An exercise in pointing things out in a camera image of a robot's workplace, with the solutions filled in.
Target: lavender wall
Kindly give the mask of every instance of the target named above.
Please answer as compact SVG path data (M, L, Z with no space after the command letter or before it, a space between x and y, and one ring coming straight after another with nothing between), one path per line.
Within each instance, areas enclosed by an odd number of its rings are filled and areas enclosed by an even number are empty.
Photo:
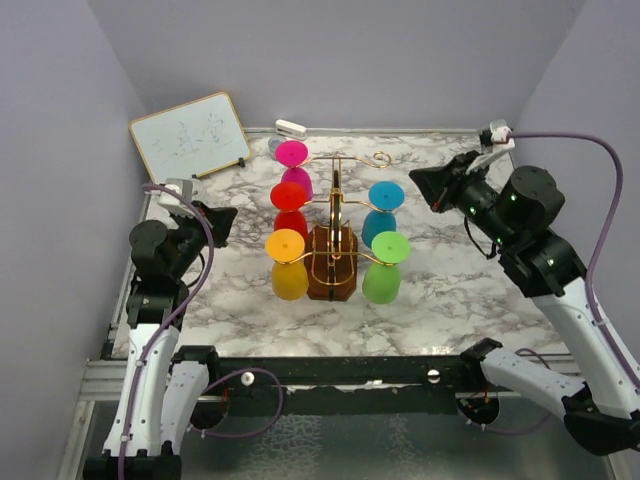
M595 275L596 290L631 352L640 358L640 2L588 0L520 121L520 130L598 134L625 169L619 213ZM522 140L516 161L549 169L567 196L554 228L587 260L611 199L614 171L606 152L571 141ZM633 454L633 478L640 455Z
M55 478L142 195L142 103L82 0L0 5L0 476Z
M147 109L230 93L246 126L520 114L583 0L88 0Z

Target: whiteboard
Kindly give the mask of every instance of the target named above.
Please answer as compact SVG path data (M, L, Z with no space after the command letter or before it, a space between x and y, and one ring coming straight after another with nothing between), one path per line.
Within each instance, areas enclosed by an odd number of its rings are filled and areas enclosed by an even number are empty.
M154 183L202 177L251 155L231 99L222 92L133 120L129 131Z

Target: cable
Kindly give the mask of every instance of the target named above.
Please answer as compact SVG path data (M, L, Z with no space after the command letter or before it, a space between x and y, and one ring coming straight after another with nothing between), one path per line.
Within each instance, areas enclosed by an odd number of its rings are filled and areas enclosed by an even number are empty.
M549 364L547 363L547 361L542 357L542 355L540 355L538 352L531 350L530 348L519 348L518 350L516 350L516 355L521 355L522 353L529 353L531 355L533 355L534 357L536 357L538 360L540 360L540 363L542 363L545 367L547 367L547 369L551 370L551 367L549 366ZM530 435L532 433L536 433L540 430L542 430L542 428L544 428L550 421L551 418L553 417L553 415L551 415L550 413L547 413L544 417L542 417L542 419L530 426L530 427L525 427L525 428L521 428L518 430L504 430L502 428L496 428L496 427L492 427L490 425L488 426L482 426L480 424L477 424L475 422L472 422L471 420L469 420L467 417L464 416L464 414L462 412L460 412L460 415L462 415L462 417L467 420L467 423L469 425L473 425L474 427L480 428L482 429L482 431L484 432L489 432L489 433L494 433L496 435L506 435L506 436L510 436L510 437L514 437L514 436L522 436L522 435Z
M261 433L263 433L266 430L268 430L269 428L271 428L271 426L273 426L273 424L278 421L278 418L280 418L280 413L282 413L282 406L284 405L284 394L282 393L282 385L280 384L280 380L278 380L278 377L276 377L269 370L265 370L263 368L245 368L243 370L237 370L235 372L229 373L229 374L225 375L224 377L216 380L211 385L209 385L207 388L205 388L202 393L204 394L204 393L206 393L206 392L208 392L210 390L213 390L218 385L223 384L227 380L229 380L229 379L231 379L233 377L237 377L238 375L242 375L243 373L246 373L246 372L262 373L264 375L267 375L268 377L271 377L271 380L273 380L273 383L278 388L278 407L276 408L276 413L273 415L273 417L271 417L271 419L266 424L264 424L262 427L260 427L260 428L258 428L256 430L253 430L251 432L219 433L219 432L213 432L213 431L210 431L210 430L201 430L199 428L194 427L193 425L190 425L189 428L191 430L194 430L194 431L196 431L196 432L198 432L200 434L203 434L203 435L207 435L209 437L226 438L226 439L241 439L241 438L250 438L250 437L255 437L256 435L260 435Z
M202 277L202 272L204 272L204 255L202 253L198 254L198 258L200 259L200 273L198 274L198 278L196 278L193 282L187 285L187 288L193 287L196 283L200 281L200 277Z
M475 239L473 238L473 235L471 235L471 229L469 228L469 217L465 215L462 223L464 225L465 231L467 232L467 236L469 237L469 240L471 240L471 243L475 245L478 251L482 255L484 255L487 260L491 260L498 254L498 247L496 246L495 242L491 243L491 252L484 253L484 250L482 250L482 247L478 244L478 242L475 241Z
M593 250L593 254L591 255L591 260L589 261L589 265L587 267L587 277L585 280L585 288L587 294L587 301L589 303L589 308L593 312L593 316L596 319L596 325L602 332L602 336L605 338L609 347L613 351L616 359L622 366L623 370L636 387L636 389L640 389L640 378L636 375L634 367L629 363L624 353L618 346L615 338L611 334L609 327L605 323L605 320L602 318L600 314L600 308L598 307L598 303L596 302L595 292L593 290L593 275L596 270L596 264L598 262L598 258L600 258L600 253L602 252L602 247L609 233L609 229L611 228L611 222L613 221L613 217L616 214L616 210L618 208L618 204L620 203L620 196L622 195L622 180L624 177L624 173L622 171L622 162L620 161L620 157L615 149L605 140L598 138L594 135L582 134L582 133L571 133L571 132L511 132L509 135L510 138L570 138L577 140L586 140L588 142L597 143L602 148L604 148L607 153L611 156L613 160L613 165L616 169L616 186L613 192L613 198L611 199L611 205L609 206L609 211L607 212L607 216L604 220L604 224L602 225L602 230L600 231L600 235L598 236L598 241L596 242L596 247Z
M145 184L142 186L142 189L145 192L149 192L149 191L161 191L164 192L168 195L171 195L173 198L177 199L179 202L181 202L184 206L186 206L191 213L193 213L193 215L195 216L195 218L202 224L202 227L204 228L204 233L207 237L207 245L209 247L209 252L208 252L208 258L207 258L207 263L204 267L204 270L202 271L201 275L200 275L200 279L198 280L198 283L195 285L195 287L193 288L193 290L191 290L191 292L189 292L189 295L187 296L187 298L184 299L184 301L178 305L178 307L171 312L167 318L160 324L160 326L158 327L158 330L155 331L155 333L151 336L151 338L149 339L149 341L147 342L147 344L144 346L144 348L142 349L142 352L140 354L140 364L139 366L136 366L136 369L133 372L133 378L131 380L131 389L129 391L129 399L127 401L127 406L125 408L125 417L124 417L124 421L122 422L122 438L129 438L129 432L131 430L131 417L133 416L133 407L135 405L135 401L136 401L136 394L138 392L138 385L140 383L140 375L142 374L142 369L144 368L145 365L145 360L147 359L149 352L151 352L154 343L156 342L156 340L158 339L158 337L160 336L160 334L169 326L171 325L171 323L175 320L175 318L180 315L180 313L182 313L183 310L185 310L187 308L187 305L189 305L189 302L191 302L191 300L193 300L193 297L196 296L196 294L200 291L200 289L202 288L202 286L204 285L205 280L207 279L209 272L211 272L211 267L213 266L213 249L214 249L214 243L213 243L213 235L211 234L211 227L209 226L207 220L202 216L202 214L198 211L197 208L195 208L193 205L191 205L182 195L174 192L173 190L163 187L161 185L153 185L153 184ZM118 480L125 480L124 478L124 460L126 457L126 453L127 453L127 441L128 440L124 440L121 444L120 444L120 450L118 453Z

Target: marble surface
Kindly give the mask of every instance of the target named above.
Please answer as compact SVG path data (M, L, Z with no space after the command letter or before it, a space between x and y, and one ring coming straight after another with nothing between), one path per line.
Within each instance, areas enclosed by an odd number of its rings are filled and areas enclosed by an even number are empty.
M471 244L462 215L431 213L407 175L413 168L442 165L457 153L477 148L477 137L345 135L312 136L305 142L311 155L371 156L378 150L391 155L392 166L382 170L359 162L343 165L346 199L366 200L368 189L380 180L397 182L406 193L396 216L398 231L409 238L412 252L400 267L398 298L389 305L371 304L362 295L365 259L358 264L358 290L347 302L307 297L287 302L273 294L272 261L264 244L277 214L269 194L284 167L269 155L267 140L266 135L250 137L254 156L246 168L229 168L203 180L208 205L234 206L239 213L229 246L216 250L212 273L188 308L179 345L212 344L224 356L433 355L459 353L488 336L511 348L566 352L551 324L521 296L497 259L485 260ZM307 170L316 198L326 198L330 162L312 162ZM492 167L490 183L504 184L512 170L510 159L501 159ZM368 212L364 206L346 205L343 218L349 218L359 234ZM309 221L328 221L327 205L309 205L304 213ZM153 199L147 218L171 222ZM472 231L488 251L486 237ZM199 262L192 265L187 282L199 268ZM115 358L126 356L127 332L123 314Z

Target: wooden whiteboard frame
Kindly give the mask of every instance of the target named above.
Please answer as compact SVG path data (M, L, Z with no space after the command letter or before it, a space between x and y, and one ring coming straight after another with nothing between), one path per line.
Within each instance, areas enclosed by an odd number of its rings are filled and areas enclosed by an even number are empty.
M210 175L210 174L212 174L212 173L214 173L214 172L217 172L217 171L219 171L219 170L222 170L222 169L224 169L224 168L231 167L231 166L233 166L233 165L238 165L238 164L240 164L240 163L241 163L241 161L249 160L249 159L253 156L253 152L251 151L251 146L249 145L249 140L248 140L248 138L247 138L247 134L246 134L246 132L244 131L244 128L242 127L242 124L240 123L240 119L238 118L238 113L236 112L236 109L235 109L235 107L233 106L233 102L231 101L231 97L229 97L229 95L228 95L226 92L218 92L218 93L214 93L214 94L212 94L212 95L208 95L208 96L206 96L206 97L198 98L198 99L196 99L196 100L192 100L192 101L190 101L190 102L183 103L183 104L181 104L181 105L177 105L177 106L175 106L175 107L167 108L166 110L162 110L162 111L160 111L160 112L152 113L151 115L145 115L144 117L136 118L136 119L131 120L131 121L129 122L129 133L131 134L131 138L133 138L133 142L136 144L136 148L138 149L138 152L140 153L140 157L142 157L142 162L144 163L144 166L145 166L145 168L147 169L147 172L149 173L149 177L151 178L151 181L152 181L153 183L157 183L157 182L156 182L156 179L155 179L155 178L154 178L154 176L153 176L153 171L152 171L152 169L150 168L150 166L149 166L149 162L147 162L147 159L145 158L144 152L143 152L143 150L142 150L142 148L141 148L141 146L140 146L140 143L138 142L138 139L136 138L136 135L135 135L135 133L134 133L134 131L133 131L133 125L134 125L135 123L137 123L137 122L140 122L140 121L143 121L143 120L147 120L147 119L149 119L149 118L156 117L156 116L158 116L158 115L162 115L162 114L165 114L165 113L167 113L167 112L171 112L171 111L173 111L173 110L177 110L177 109L179 109L179 108L183 108L183 107L186 107L186 106L189 106L189 105L193 105L194 103L198 103L198 102L201 102L201 101L203 101L203 100L208 100L208 99L210 99L210 98L214 98L214 97L217 97L217 96L219 96L219 95L223 95L223 96L227 97L227 100L229 101L229 105L231 106L231 111L233 112L233 116L234 116L234 118L236 119L236 121L238 122L238 126L240 127L240 131L242 132L242 136L243 136L243 138L244 138L244 141L245 141L245 143L247 144L247 151L248 151L248 155L247 155L247 157L246 157L246 158L242 158L242 159L238 158L238 159L235 159L234 161L232 161L232 162L230 162L230 163L228 163L228 164L222 165L222 166L220 166L220 167L216 167L216 168L214 168L214 169L212 169L212 170L208 170L208 171L206 171L206 172L202 172L202 173L194 173L190 178L193 178L193 177L195 177L195 178L202 178L202 177L205 177L205 176L207 176L207 175Z

